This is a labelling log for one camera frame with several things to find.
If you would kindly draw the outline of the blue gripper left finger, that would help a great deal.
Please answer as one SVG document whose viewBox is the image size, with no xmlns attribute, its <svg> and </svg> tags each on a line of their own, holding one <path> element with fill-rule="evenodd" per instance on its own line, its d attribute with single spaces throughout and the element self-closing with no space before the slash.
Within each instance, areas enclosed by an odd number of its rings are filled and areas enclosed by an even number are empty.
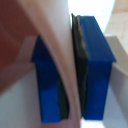
<svg viewBox="0 0 128 128">
<path fill-rule="evenodd" d="M 58 123 L 67 119 L 69 104 L 63 83 L 41 37 L 36 40 L 32 62 L 36 66 L 42 122 Z"/>
</svg>

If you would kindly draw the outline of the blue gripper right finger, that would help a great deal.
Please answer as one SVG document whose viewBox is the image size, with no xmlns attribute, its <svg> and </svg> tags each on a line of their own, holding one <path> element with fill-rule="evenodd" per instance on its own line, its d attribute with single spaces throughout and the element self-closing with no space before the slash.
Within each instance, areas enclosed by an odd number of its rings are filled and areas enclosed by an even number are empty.
<svg viewBox="0 0 128 128">
<path fill-rule="evenodd" d="M 102 120 L 116 59 L 94 16 L 72 16 L 72 36 L 81 116 Z"/>
</svg>

